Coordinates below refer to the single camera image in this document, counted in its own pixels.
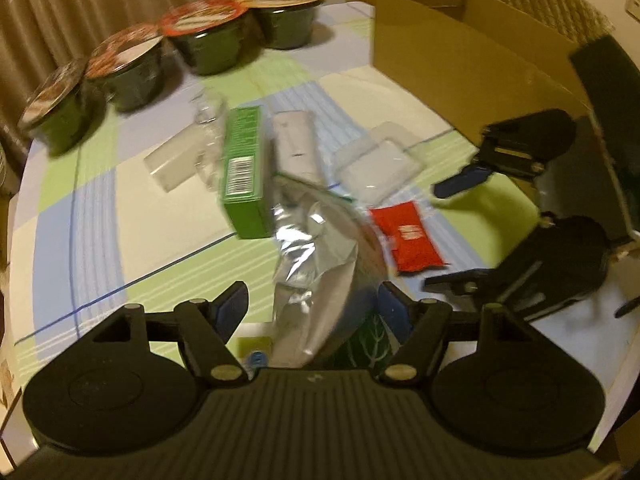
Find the clear plastic tray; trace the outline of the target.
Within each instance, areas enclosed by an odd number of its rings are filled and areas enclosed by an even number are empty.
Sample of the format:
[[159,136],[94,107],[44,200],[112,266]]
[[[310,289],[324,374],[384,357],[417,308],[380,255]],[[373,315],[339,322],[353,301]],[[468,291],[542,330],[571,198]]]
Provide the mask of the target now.
[[336,183],[361,206],[378,206],[425,168],[409,153],[418,143],[405,127],[383,122],[336,151]]

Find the wicker chair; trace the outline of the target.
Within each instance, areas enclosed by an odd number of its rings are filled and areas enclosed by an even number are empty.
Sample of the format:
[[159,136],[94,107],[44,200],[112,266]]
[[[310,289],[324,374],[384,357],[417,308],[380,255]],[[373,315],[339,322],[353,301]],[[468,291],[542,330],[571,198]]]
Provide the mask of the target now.
[[614,26],[587,0],[499,0],[576,44],[589,44],[609,35]]

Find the clear plastic wrapped white item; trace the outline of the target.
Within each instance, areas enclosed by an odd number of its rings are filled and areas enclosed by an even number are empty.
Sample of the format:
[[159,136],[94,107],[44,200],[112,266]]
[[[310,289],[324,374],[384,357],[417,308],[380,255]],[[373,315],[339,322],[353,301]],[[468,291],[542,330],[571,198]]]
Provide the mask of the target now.
[[202,91],[190,103],[194,108],[193,122],[144,159],[149,174],[166,193],[194,176],[209,191],[218,183],[228,101],[218,92]]

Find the beige curtain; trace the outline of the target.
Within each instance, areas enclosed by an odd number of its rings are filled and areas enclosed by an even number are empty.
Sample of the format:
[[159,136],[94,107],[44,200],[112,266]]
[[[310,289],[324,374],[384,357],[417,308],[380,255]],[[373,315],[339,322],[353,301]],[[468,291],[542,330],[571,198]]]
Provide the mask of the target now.
[[1,0],[1,145],[14,170],[23,170],[30,148],[18,120],[50,73],[114,32],[191,1]]

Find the white cylinder in plastic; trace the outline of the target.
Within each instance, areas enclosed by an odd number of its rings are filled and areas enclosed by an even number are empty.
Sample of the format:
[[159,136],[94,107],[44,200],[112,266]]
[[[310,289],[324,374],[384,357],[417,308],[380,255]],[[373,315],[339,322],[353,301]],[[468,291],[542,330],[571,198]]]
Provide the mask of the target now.
[[289,110],[271,119],[276,162],[280,174],[326,188],[314,113]]

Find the dark-lid noodle bowl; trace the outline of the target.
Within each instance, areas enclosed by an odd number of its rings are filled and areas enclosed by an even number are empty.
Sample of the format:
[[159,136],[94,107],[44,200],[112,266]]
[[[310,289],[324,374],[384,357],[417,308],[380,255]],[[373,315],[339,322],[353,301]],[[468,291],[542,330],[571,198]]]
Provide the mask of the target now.
[[70,150],[90,122],[84,76],[85,58],[60,66],[29,97],[18,128],[38,140],[50,156]]

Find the checkered tablecloth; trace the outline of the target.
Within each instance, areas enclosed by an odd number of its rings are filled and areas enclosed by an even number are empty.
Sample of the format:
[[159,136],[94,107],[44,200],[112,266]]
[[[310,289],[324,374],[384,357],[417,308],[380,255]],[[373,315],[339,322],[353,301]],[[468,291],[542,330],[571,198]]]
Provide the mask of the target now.
[[250,289],[247,321],[269,321],[273,244],[239,240],[200,179],[166,192],[145,167],[147,154],[190,125],[192,96],[202,89],[266,114],[308,110],[325,165],[338,148],[377,125],[403,125],[412,135],[410,153],[426,167],[396,198],[416,203],[454,269],[498,263],[533,229],[536,207],[503,176],[463,195],[458,208],[432,201],[432,183],[462,166],[472,146],[371,66],[372,26],[368,4],[324,6],[309,47],[265,50],[205,79],[182,75],[145,110],[108,112],[87,141],[61,157],[32,146],[9,204],[3,405],[43,364],[127,301],[162,310],[243,280]]

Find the silver green leaf tea bag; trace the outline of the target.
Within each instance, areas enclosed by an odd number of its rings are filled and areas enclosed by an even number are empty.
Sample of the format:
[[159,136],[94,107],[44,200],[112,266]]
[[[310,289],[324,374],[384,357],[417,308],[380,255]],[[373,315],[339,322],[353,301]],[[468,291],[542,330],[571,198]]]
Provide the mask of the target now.
[[344,197],[274,179],[273,367],[326,365],[376,307],[387,266],[378,237]]

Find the orange-lid noodle bowl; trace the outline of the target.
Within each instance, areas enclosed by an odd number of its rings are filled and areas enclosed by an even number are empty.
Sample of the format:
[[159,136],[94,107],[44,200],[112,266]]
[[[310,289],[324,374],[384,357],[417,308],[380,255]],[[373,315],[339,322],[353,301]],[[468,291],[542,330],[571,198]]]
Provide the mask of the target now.
[[292,50],[311,40],[312,24],[324,0],[233,0],[253,14],[264,46]]

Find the cardboard box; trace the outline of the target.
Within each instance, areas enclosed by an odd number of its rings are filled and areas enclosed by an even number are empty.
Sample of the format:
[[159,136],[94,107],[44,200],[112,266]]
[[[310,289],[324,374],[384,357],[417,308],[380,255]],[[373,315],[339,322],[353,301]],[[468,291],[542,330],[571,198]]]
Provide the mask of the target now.
[[639,71],[612,36],[581,46],[499,0],[375,0],[374,66],[469,140],[558,108],[568,151],[526,185],[544,210],[639,236]]

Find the green small box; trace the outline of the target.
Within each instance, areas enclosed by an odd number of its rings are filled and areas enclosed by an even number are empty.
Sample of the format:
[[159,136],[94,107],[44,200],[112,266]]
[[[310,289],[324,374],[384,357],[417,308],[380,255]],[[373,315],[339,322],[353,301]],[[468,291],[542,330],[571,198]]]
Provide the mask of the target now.
[[271,148],[260,106],[229,114],[222,154],[219,200],[236,235],[243,240],[273,232]]

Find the red snack packet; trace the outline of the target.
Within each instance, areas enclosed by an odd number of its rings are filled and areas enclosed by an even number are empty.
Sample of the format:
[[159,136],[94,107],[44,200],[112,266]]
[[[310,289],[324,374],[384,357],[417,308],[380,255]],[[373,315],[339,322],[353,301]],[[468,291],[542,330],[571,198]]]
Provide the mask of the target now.
[[390,244],[399,273],[439,269],[446,263],[428,236],[416,204],[400,203],[369,210],[371,218]]

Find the red-lid noodle bowl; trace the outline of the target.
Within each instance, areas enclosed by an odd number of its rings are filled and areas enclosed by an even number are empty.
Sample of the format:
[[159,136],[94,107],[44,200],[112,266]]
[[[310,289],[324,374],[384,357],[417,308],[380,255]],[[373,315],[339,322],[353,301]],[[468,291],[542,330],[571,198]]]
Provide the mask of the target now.
[[85,78],[119,113],[151,103],[165,84],[163,35],[158,26],[132,25],[103,40],[90,55]]
[[194,74],[215,75],[239,61],[247,12],[234,0],[198,0],[167,11],[160,29]]

